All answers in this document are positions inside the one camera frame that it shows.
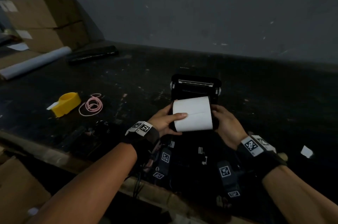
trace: person's right hand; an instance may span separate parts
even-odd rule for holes
[[[211,105],[213,115],[219,120],[216,132],[220,135],[225,144],[234,150],[245,139],[248,134],[236,117],[219,105]]]

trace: white label roll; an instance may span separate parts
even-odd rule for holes
[[[174,101],[172,112],[188,113],[183,120],[174,121],[178,132],[213,129],[208,96]]]

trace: black tabletop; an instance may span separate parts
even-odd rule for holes
[[[175,73],[222,81],[219,104],[251,131],[285,152],[289,167],[338,202],[332,172],[338,166],[336,67],[117,45],[119,56],[69,66],[64,59],[0,83],[0,129],[62,150],[80,126],[107,120],[129,127],[171,102]],[[77,109],[55,118],[46,108],[68,92],[82,101],[104,97],[103,110],[83,117]],[[306,145],[314,152],[301,155]]]

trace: pink cable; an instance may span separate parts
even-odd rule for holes
[[[92,116],[92,115],[98,114],[102,110],[102,108],[104,107],[104,105],[103,105],[102,101],[99,99],[99,97],[101,97],[101,94],[99,94],[99,93],[91,94],[91,98],[89,98],[89,100],[87,100],[87,102],[82,103],[82,105],[79,107],[80,115],[82,115],[82,116]],[[92,114],[92,115],[82,114],[80,109],[84,104],[86,105],[87,111],[95,112],[95,113]]]

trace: white tube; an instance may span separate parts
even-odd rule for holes
[[[6,79],[12,79],[18,75],[24,74],[26,72],[29,72],[35,68],[38,68],[40,66],[43,66],[45,64],[48,64],[50,62],[53,62],[65,55],[68,55],[72,52],[70,47],[62,47],[60,49],[41,54],[40,56],[37,56],[35,58],[31,58],[29,60],[23,61],[21,63],[12,65],[10,67],[4,68],[0,70],[0,75]]]
[[[173,114],[188,113],[183,120],[174,121],[178,132],[213,129],[209,97],[174,101],[172,112]]]

